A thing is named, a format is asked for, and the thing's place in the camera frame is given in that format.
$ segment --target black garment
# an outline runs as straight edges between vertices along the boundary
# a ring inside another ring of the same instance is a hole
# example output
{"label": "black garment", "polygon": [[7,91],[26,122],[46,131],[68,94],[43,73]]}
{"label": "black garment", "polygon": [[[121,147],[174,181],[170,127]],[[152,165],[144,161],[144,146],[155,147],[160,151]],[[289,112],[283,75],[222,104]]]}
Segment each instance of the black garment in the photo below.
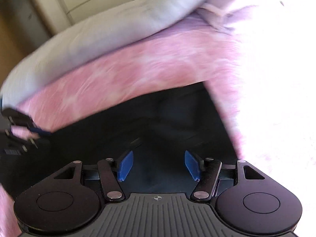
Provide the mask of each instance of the black garment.
{"label": "black garment", "polygon": [[237,159],[208,92],[197,83],[142,95],[58,130],[49,137],[50,153],[3,156],[0,182],[15,198],[71,161],[118,158],[137,138],[143,144],[121,183],[126,193],[192,192],[196,182],[184,165],[186,150],[224,164]]}

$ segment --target black mechanical device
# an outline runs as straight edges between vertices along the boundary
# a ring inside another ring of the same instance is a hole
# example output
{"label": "black mechanical device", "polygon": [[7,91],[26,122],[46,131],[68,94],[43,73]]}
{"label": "black mechanical device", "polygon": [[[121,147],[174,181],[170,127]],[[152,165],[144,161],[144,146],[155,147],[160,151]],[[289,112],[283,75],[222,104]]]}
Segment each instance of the black mechanical device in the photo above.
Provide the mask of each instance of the black mechanical device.
{"label": "black mechanical device", "polygon": [[[11,141],[6,131],[2,135]],[[16,142],[9,150],[20,147]],[[73,161],[17,197],[22,237],[296,236],[300,201],[250,163],[223,165],[190,151],[184,161],[197,182],[191,195],[124,193],[120,182],[133,166],[132,148],[97,165]]]}

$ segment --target screw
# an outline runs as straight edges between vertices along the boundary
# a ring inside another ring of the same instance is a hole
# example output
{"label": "screw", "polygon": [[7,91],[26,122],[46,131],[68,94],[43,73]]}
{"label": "screw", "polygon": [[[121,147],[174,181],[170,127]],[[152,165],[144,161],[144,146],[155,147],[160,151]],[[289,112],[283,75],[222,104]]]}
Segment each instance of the screw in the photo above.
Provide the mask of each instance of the screw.
{"label": "screw", "polygon": [[106,196],[110,199],[116,200],[123,196],[123,194],[119,191],[110,191],[106,194]]}
{"label": "screw", "polygon": [[208,198],[210,195],[206,192],[206,191],[196,191],[193,194],[194,197],[196,197],[197,199],[206,199]]}

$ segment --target gray ribbed plate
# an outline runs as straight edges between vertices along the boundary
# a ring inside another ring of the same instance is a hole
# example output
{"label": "gray ribbed plate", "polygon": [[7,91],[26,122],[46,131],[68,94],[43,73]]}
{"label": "gray ribbed plate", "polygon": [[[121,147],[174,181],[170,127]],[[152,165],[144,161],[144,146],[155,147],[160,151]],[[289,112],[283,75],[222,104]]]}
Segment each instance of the gray ribbed plate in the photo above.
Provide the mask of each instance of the gray ribbed plate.
{"label": "gray ribbed plate", "polygon": [[[209,205],[185,194],[131,194],[107,205],[99,218],[70,237],[244,237],[225,226]],[[295,237],[288,233],[283,237]]]}

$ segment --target pink blanket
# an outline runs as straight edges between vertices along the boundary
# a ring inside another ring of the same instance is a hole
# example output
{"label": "pink blanket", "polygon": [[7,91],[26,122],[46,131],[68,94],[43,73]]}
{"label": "pink blanket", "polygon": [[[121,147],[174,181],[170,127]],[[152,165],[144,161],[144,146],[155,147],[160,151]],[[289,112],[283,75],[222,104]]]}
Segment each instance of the pink blanket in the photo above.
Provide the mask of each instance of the pink blanket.
{"label": "pink blanket", "polygon": [[[204,81],[238,156],[299,197],[304,213],[296,234],[313,236],[316,204],[302,172],[316,171],[310,126],[316,123],[315,106],[309,104],[314,63],[307,43],[316,31],[302,28],[301,19],[316,23],[306,8],[315,1],[286,0],[285,7],[250,10],[234,35],[218,33],[192,14],[70,72],[19,108],[54,131],[133,97]],[[12,202],[3,191],[0,198],[1,237],[15,237]]]}

